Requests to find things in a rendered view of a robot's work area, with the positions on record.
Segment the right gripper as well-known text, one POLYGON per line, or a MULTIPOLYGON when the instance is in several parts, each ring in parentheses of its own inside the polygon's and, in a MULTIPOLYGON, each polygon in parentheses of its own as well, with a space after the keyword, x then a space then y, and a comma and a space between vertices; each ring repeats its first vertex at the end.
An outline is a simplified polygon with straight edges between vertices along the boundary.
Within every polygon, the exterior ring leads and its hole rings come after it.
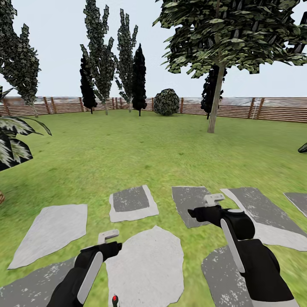
MULTIPOLYGON (((223 209, 221 207, 221 205, 216 205, 216 206, 212 206, 212 207, 199 207, 199 208, 195 208, 195 209, 188 209, 189 214, 191 215, 192 218, 196 218, 196 220, 198 222, 211 222, 212 224, 214 224, 213 219, 212 219, 212 215, 214 213, 215 210, 217 209, 223 209)), ((214 224, 215 225, 215 224, 214 224)))

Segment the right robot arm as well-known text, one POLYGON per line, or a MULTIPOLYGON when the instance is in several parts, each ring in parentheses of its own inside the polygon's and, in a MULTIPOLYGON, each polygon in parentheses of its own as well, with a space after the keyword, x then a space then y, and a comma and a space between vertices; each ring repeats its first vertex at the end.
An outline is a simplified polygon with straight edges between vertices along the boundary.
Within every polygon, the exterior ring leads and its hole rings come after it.
POLYGON ((255 226, 245 211, 216 205, 216 201, 225 200, 221 193, 206 195, 203 200, 205 206, 188 212, 198 222, 208 221, 222 228, 253 307, 300 307, 280 275, 273 252, 260 239, 253 239, 255 226))

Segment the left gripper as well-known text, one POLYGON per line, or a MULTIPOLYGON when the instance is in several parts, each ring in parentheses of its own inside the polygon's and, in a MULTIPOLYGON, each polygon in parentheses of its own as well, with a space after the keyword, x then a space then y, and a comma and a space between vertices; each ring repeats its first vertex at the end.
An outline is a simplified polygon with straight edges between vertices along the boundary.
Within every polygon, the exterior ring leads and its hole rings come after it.
POLYGON ((102 244, 100 246, 105 248, 106 253, 106 259, 103 262, 105 262, 110 257, 118 255, 119 251, 122 250, 122 243, 117 242, 102 244))

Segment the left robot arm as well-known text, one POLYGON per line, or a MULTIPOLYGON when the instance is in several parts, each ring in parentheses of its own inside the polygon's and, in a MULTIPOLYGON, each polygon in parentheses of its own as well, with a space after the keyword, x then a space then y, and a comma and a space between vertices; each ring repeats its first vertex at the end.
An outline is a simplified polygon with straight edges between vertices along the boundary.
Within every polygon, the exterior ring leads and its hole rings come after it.
POLYGON ((75 260, 75 267, 55 287, 47 307, 83 307, 102 262, 122 250, 122 243, 106 241, 119 235, 118 229, 100 233, 97 246, 82 249, 75 260))

